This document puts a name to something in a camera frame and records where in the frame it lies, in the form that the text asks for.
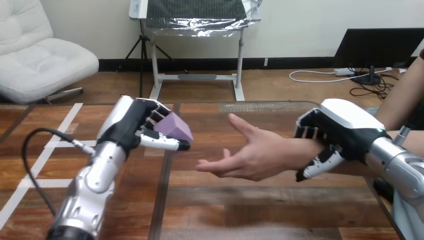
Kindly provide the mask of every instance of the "black computer monitor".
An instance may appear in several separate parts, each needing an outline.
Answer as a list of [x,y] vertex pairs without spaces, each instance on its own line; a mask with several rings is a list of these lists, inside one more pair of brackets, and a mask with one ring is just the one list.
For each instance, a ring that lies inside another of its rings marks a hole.
[[334,56],[335,68],[368,68],[370,75],[352,80],[376,85],[374,68],[404,67],[424,39],[424,28],[348,29]]

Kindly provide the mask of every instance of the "cable connector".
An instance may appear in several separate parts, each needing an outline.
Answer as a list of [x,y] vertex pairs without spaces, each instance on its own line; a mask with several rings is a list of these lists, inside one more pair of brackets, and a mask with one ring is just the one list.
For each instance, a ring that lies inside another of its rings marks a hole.
[[79,140],[76,140],[76,139],[72,140],[72,145],[74,145],[78,149],[81,149],[86,154],[93,155],[94,153],[96,153],[96,150],[94,150],[94,148],[82,143]]

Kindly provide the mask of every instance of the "monitor stand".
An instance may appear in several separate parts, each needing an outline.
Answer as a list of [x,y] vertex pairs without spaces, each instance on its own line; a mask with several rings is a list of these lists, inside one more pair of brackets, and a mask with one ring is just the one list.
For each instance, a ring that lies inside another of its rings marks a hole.
[[369,75],[361,76],[361,75],[364,75],[364,74],[367,74],[367,73],[368,72],[361,71],[361,72],[357,72],[356,74],[349,75],[349,77],[360,76],[360,77],[352,78],[351,80],[354,81],[357,84],[362,84],[362,85],[371,85],[372,86],[372,85],[379,85],[381,83],[382,80],[381,80],[380,76],[375,74],[374,66],[369,67]]

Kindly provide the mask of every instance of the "white stand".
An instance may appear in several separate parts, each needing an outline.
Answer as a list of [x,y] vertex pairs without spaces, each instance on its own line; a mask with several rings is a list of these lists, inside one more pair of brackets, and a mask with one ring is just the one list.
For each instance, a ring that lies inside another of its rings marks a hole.
[[158,72],[158,58],[156,55],[155,39],[151,40],[151,63],[153,65],[154,87],[151,90],[150,99],[158,100],[163,81],[232,81],[234,85],[234,93],[236,101],[244,101],[242,87],[242,66],[243,66],[243,33],[240,32],[240,40],[238,41],[238,65],[237,74],[232,75],[215,75],[215,74],[180,74],[180,75],[165,75]]

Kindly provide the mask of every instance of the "robotic hand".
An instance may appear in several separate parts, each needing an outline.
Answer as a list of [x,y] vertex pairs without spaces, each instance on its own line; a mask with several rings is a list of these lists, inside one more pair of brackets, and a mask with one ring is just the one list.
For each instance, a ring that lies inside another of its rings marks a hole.
[[327,146],[296,174],[296,180],[328,172],[345,160],[361,161],[397,188],[424,223],[424,159],[402,147],[409,131],[402,127],[392,141],[384,125],[362,108],[327,99],[296,122],[295,138],[316,138]]
[[139,145],[171,151],[187,151],[186,140],[168,138],[153,130],[171,111],[152,99],[122,96],[106,119],[95,149],[74,140],[89,153],[86,167],[69,184],[64,200],[48,231],[48,240],[95,240],[104,220],[105,207],[115,189],[115,177]]

